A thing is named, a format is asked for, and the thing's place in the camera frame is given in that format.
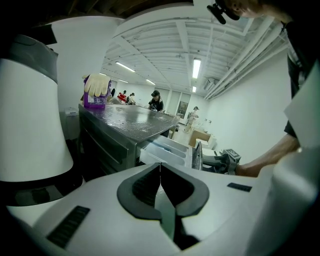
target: red object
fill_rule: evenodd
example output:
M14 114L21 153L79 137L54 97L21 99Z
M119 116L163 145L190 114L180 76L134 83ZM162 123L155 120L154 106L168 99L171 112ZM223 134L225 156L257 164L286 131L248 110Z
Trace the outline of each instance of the red object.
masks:
M122 100L123 102L126 102L127 101L127 97L126 95L124 95L123 93L119 93L118 97L117 97L119 100Z

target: pipe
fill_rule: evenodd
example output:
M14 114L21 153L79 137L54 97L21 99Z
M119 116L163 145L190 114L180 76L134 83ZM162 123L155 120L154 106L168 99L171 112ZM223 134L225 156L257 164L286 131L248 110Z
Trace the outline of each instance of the pipe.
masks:
M223 87L227 85L232 79L234 79L244 68L246 68L259 54L261 54L281 33L282 30L282 24L278 24L274 27L274 29L271 31L269 36L259 45L259 47L251 54L251 56L237 69L234 71L232 75L228 77L227 80L225 80L220 85L220 89L216 88L213 90L208 97L213 95L214 93L218 93L219 91L223 90Z
M213 92L232 73L232 71L239 65L239 63L247 56L247 54L252 50L252 48L256 45L259 39L264 35L264 33L270 27L274 19L275 18L270 16L264 19L264 21L260 25L252 41L247 45L247 47L244 49L244 51L241 53L241 55L235 61L235 63L229 68L228 72L223 76L223 78L221 78L220 81L213 88L210 89L210 91L208 92L208 95L204 98L205 100L211 96L209 94L211 94L211 92Z
M217 93L216 96L214 96L211 101L219 96L221 96L222 94L224 94L226 91L228 91L231 87L233 87L236 83L238 83L242 78L244 78L247 74L249 74L251 71L253 71L254 69L256 69L258 66L260 66L262 63L266 62L267 60L271 59L273 56L279 54L280 52L284 51L285 49L288 48L287 44L282 45L280 48L278 48L277 50L275 50L273 53L269 54L268 56L266 56L265 58L263 58L261 61L259 61L257 64L253 65L250 69L248 69L243 75L241 75L239 78L237 78L236 81L234 81L232 84L230 84L225 90L221 90Z

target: wet surface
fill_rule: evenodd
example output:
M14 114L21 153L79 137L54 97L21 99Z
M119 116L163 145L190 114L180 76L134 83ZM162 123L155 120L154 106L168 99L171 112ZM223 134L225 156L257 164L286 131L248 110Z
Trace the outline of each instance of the wet surface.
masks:
M161 134L178 123L176 118L133 105L110 104L106 105L105 109L86 108L86 110L136 142Z

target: air conditioning unit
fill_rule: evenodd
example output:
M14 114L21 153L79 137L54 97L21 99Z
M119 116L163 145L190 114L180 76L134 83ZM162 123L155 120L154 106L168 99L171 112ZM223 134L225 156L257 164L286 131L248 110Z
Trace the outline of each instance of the air conditioning unit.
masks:
M213 85L215 85L216 84L216 82L217 82L217 80L216 79L214 79L214 78L208 78L206 81L205 81L205 84L204 84L204 90L205 91L208 91L210 88L211 88L211 86L213 86Z

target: headphones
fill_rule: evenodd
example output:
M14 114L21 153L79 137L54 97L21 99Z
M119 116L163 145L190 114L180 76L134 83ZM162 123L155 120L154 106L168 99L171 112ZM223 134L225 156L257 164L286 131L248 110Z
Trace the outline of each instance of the headphones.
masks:
M239 16L235 15L231 10L229 10L227 8L224 0L215 0L215 4L214 5L212 5L212 6L208 5L206 8L223 25L226 24L226 20L222 16L223 13L225 13L230 19L232 19L234 21L238 21L240 19Z

